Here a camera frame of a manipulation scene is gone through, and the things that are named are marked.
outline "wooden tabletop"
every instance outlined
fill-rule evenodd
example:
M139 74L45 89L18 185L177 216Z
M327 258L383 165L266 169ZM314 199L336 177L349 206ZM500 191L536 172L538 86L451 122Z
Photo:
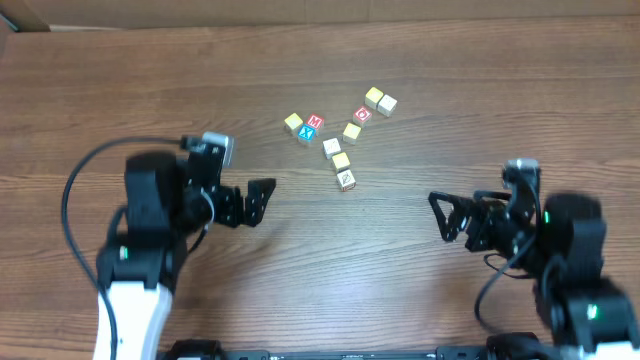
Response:
M399 100L348 153L341 193L322 140L365 92ZM106 140L237 138L223 182L275 177L257 228L216 226L189 259L161 347L391 350L483 343L476 294L493 271L445 244L430 191L501 188L502 164L542 166L543 197L602 201L604 272L640 308L640 18L445 21L11 35L0 62L0 357L89 358L96 293L67 249L62 189ZM292 112L327 119L310 148ZM74 186L73 232L91 262L126 201L125 157L100 155ZM531 281L503 279L483 313L549 339Z

